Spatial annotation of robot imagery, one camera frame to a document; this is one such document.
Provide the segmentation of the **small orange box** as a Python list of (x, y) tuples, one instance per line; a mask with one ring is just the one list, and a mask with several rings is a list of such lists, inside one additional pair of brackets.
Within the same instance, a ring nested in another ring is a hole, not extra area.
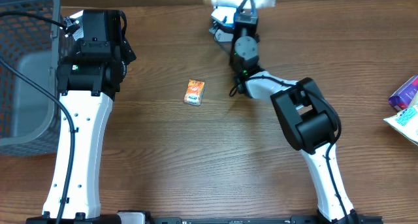
[(202, 103), (205, 82), (189, 80), (184, 96), (184, 103), (199, 106)]

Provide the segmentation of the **red purple snack packet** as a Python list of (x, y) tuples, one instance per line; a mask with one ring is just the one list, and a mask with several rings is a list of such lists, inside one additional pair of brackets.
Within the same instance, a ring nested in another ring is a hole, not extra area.
[(417, 93), (417, 75), (412, 76), (401, 85), (388, 99), (390, 105), (397, 111), (406, 109)]

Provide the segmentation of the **gold wet wipes pack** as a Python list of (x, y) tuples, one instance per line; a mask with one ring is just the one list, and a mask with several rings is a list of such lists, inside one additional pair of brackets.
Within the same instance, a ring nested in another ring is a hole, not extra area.
[(385, 118), (383, 121), (417, 145), (417, 105), (402, 110), (397, 115)]

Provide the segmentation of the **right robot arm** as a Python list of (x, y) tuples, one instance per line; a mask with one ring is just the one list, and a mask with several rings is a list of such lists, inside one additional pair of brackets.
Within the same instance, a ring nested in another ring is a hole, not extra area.
[(308, 166), (317, 193), (320, 223), (358, 223), (338, 168), (336, 142), (342, 124), (335, 109), (313, 79), (284, 80), (261, 67), (254, 0), (241, 2), (233, 22), (229, 64), (235, 73), (235, 86), (230, 94), (243, 93), (272, 103), (286, 140)]

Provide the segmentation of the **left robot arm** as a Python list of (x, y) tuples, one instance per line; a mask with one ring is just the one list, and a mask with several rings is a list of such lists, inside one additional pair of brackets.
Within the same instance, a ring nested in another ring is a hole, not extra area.
[(27, 223), (143, 223), (144, 214), (101, 213), (99, 171), (116, 93), (136, 59), (120, 10), (83, 10), (66, 19), (74, 46), (57, 66), (61, 128), (49, 194)]

